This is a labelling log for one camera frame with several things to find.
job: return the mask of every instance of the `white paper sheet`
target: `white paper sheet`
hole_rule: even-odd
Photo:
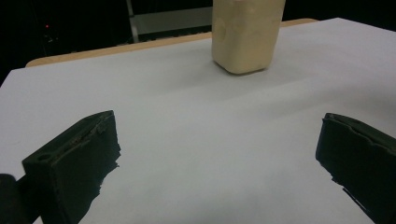
[[[112,109],[120,168],[80,223],[373,223],[315,160],[325,113],[396,136],[396,34],[335,19],[282,28],[267,70],[226,74],[210,40],[13,71],[0,172]]]

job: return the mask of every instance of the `white table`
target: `white table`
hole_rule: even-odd
[[[373,223],[315,160],[326,112],[396,136],[396,34],[335,19],[282,28],[267,70],[235,77],[209,39],[12,71],[0,172],[113,109],[120,168],[81,223]]]

